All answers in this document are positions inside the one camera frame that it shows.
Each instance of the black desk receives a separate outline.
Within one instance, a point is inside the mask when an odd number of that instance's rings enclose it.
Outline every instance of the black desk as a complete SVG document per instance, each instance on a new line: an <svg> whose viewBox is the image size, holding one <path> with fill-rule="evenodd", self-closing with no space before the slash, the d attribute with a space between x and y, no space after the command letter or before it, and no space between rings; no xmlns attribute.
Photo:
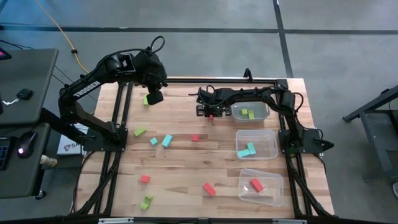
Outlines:
<svg viewBox="0 0 398 224"><path fill-rule="evenodd" d="M0 125L34 124L40 118L58 50L12 50L9 53L12 59L0 61L1 99L11 102L23 88L33 90L33 95L27 101L9 106L3 104Z"/></svg>
<svg viewBox="0 0 398 224"><path fill-rule="evenodd" d="M34 125L15 128L0 128L0 135L18 137L30 131ZM49 140L50 125L42 123L32 131L36 133L34 152L27 159L20 159L13 149L6 170L0 171L0 198L15 198L37 195L42 178L40 158Z"/></svg>

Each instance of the plastic container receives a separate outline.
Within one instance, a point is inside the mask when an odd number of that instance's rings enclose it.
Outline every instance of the plastic container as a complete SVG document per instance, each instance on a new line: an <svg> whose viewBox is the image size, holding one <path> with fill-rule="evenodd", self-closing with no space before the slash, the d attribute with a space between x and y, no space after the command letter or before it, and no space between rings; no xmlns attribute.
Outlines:
<svg viewBox="0 0 398 224"><path fill-rule="evenodd" d="M264 190L259 193L250 184L250 181L254 178L257 178L264 187ZM279 207L283 204L283 189L284 179L279 174L252 169L241 170L238 187L238 197L241 200Z"/></svg>
<svg viewBox="0 0 398 224"><path fill-rule="evenodd" d="M252 142L256 153L240 157L238 151L248 148ZM239 130L236 132L236 156L238 159L265 160L278 156L276 134L273 130Z"/></svg>
<svg viewBox="0 0 398 224"><path fill-rule="evenodd" d="M253 110L255 119L249 119L248 115L242 115L242 109ZM231 106L231 113L235 123L260 122L269 116L269 108L263 102L234 103Z"/></svg>

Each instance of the wooden table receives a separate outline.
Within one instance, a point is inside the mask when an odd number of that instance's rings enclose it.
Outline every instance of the wooden table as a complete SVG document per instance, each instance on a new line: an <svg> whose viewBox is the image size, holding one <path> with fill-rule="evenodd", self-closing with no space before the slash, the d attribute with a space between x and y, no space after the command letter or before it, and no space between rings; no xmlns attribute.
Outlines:
<svg viewBox="0 0 398 224"><path fill-rule="evenodd" d="M304 104L298 113L300 122L313 127L304 80L288 79L289 89L304 96ZM280 129L276 112L263 123L236 124L230 117L208 121L195 114L198 87L206 84L171 83L163 88L164 101L146 108L142 104L146 88L133 88L127 128L129 138L119 166L114 193L112 216L119 217L212 217L212 218L292 218L292 198L285 157L269 161L238 160L235 151L235 134L239 129ZM214 84L215 88L254 88L253 84ZM103 85L95 116L111 120L117 84ZM135 137L133 131L147 128L145 135ZM174 138L164 149L161 141L166 134ZM192 142L192 134L199 134L200 141ZM149 140L156 137L160 144L152 146ZM97 152L87 161L80 176L77 208L93 193L100 179L104 153ZM307 184L314 196L330 213L333 213L328 183L322 163L312 154L303 154ZM281 207L245 202L238 198L238 179L241 169L249 168L280 174L284 177L284 201ZM139 182L141 175L149 175L149 184ZM205 182L215 186L216 196L211 198L202 189ZM148 210L141 210L145 194L154 196ZM303 212L302 193L298 190Z"/></svg>

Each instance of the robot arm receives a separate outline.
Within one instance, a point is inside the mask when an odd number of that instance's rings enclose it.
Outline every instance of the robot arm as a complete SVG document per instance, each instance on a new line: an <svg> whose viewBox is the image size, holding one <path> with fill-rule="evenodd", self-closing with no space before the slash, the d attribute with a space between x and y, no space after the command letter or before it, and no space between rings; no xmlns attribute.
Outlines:
<svg viewBox="0 0 398 224"><path fill-rule="evenodd" d="M273 97L271 97L272 94L279 96L279 103L276 103ZM319 136L317 129L304 128L299 123L297 110L294 108L295 93L284 88L277 86L261 89L255 88L252 90L219 88L214 89L213 93L199 88L198 93L191 95L197 95L197 103L201 104L197 106L197 115L206 117L209 117L209 115L220 117L223 115L223 112L227 116L230 116L229 107L238 102L261 101L266 103L272 110L285 117L289 127L285 147L296 149L291 152L297 152L297 149L304 149L306 147L307 149L311 148L307 152L319 153L333 147L333 143L325 141Z"/></svg>
<svg viewBox="0 0 398 224"><path fill-rule="evenodd" d="M163 37L157 37L145 50L128 49L109 54L98 62L92 72L81 75L80 79L71 85L65 85L60 90L58 100L61 118L68 123L81 123L99 131L111 142L117 142L120 136L116 124L104 122L85 112L77 100L105 83L118 82L123 85L132 82L136 86L142 85L148 88L148 104L154 105L161 102L163 96L159 90L167 86L167 74L156 52L163 47L164 39L161 48L152 51L154 42L159 38L163 39ZM136 56L121 54L133 50L138 50L139 53Z"/></svg>

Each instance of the black mouse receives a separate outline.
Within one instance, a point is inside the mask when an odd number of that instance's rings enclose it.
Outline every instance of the black mouse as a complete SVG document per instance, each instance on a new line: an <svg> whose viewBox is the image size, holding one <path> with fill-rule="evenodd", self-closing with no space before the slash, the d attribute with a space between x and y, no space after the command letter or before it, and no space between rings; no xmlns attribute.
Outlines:
<svg viewBox="0 0 398 224"><path fill-rule="evenodd" d="M19 137L17 143L18 157L26 159L32 155L35 136L36 133L33 131L28 131Z"/></svg>

